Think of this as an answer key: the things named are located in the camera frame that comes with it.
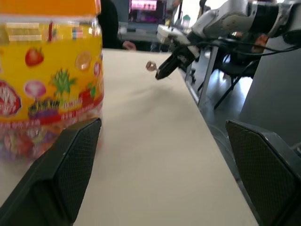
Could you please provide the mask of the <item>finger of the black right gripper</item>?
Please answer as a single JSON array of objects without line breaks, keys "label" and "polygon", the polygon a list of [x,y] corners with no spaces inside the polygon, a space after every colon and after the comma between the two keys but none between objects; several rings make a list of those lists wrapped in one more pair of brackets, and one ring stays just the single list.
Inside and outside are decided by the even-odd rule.
[{"label": "finger of the black right gripper", "polygon": [[179,64],[177,55],[169,56],[158,68],[157,73],[172,73]]},{"label": "finger of the black right gripper", "polygon": [[175,69],[177,69],[181,64],[180,63],[167,63],[162,64],[156,72],[156,80],[161,80],[168,77]]}]

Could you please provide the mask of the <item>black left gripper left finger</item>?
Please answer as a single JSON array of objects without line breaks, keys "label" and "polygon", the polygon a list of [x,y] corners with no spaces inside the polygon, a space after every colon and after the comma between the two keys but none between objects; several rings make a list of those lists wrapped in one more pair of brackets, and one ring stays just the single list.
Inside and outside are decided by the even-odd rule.
[{"label": "black left gripper left finger", "polygon": [[0,208],[2,226],[72,226],[91,177],[100,118],[64,129]]}]

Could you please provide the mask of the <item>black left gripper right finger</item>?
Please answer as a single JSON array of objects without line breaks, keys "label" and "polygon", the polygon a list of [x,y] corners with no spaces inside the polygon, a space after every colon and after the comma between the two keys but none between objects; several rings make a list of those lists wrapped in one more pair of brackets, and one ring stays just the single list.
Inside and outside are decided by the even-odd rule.
[{"label": "black left gripper right finger", "polygon": [[228,120],[241,181],[262,226],[301,224],[301,156],[275,132]]}]

